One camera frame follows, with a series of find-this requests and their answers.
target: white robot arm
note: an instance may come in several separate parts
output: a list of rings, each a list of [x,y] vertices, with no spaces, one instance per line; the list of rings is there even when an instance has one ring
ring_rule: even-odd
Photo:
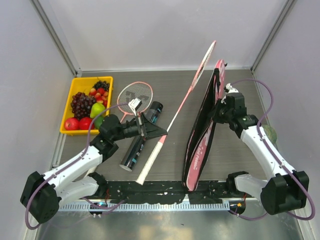
[[[102,197],[106,193],[107,181],[96,172],[81,180],[75,179],[110,158],[119,148],[115,141],[135,136],[148,140],[168,134],[165,129],[150,122],[144,113],[137,115],[140,105],[141,101],[137,98],[129,103],[135,118],[123,124],[114,114],[106,116],[99,127],[99,134],[82,152],[44,174],[35,171],[28,177],[20,202],[39,224],[51,219],[65,204],[86,196]],[[40,186],[35,197],[32,197]]]
[[[266,180],[261,180],[247,172],[229,174],[227,183],[229,183],[231,192],[240,191],[257,198],[270,215],[304,208],[307,197],[283,166],[298,179],[306,190],[309,185],[308,175],[304,171],[297,172],[286,162],[270,142],[264,129],[261,126],[258,128],[256,116],[247,114],[244,96],[230,84],[227,84],[224,89],[227,94],[216,103],[213,110],[213,121],[229,124],[230,129],[252,151],[266,176]]]

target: white racket grip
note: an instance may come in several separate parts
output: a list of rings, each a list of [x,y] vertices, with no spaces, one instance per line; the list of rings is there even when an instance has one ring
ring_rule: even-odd
[[[152,167],[152,165],[154,164],[160,150],[162,149],[162,146],[164,144],[160,141],[157,142],[157,144],[155,145],[150,157],[148,158],[148,160],[146,161],[139,177],[137,178],[137,180],[135,181],[136,183],[140,184],[140,185],[143,185],[145,180],[146,180],[146,177],[148,176],[148,173]]]
[[[88,176],[89,174],[92,174],[96,169],[97,169],[97,166],[94,166],[94,167],[90,168],[90,169],[86,172],[86,174],[84,175],[84,178],[85,178],[86,176]]]

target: grapes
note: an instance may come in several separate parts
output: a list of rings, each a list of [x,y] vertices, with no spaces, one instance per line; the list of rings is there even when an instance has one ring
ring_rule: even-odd
[[[87,96],[83,92],[78,92],[76,95],[72,96],[72,113],[74,117],[78,120],[89,117],[91,112],[91,107],[96,103],[96,99],[93,96]]]
[[[107,83],[106,81],[98,81],[96,84],[93,86],[93,88],[97,89],[104,89],[105,91],[109,92],[110,88],[110,83]]]

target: yellow plastic basket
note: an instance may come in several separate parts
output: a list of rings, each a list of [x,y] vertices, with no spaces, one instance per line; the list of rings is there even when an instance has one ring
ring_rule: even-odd
[[[98,76],[98,77],[76,77],[72,80],[68,99],[65,104],[64,113],[60,125],[60,133],[67,134],[67,135],[86,135],[88,134],[88,130],[66,130],[65,129],[65,121],[68,118],[73,118],[74,114],[72,113],[71,108],[71,102],[72,102],[72,96],[77,94],[78,92],[85,93],[86,95],[89,94],[90,89],[95,85],[98,81],[106,81],[110,84],[109,88],[109,95],[108,95],[108,104],[107,108],[110,107],[111,104],[111,96],[112,96],[112,90],[113,90],[113,83],[114,79],[111,76]],[[98,134],[98,129],[92,129],[90,131],[90,134]]]

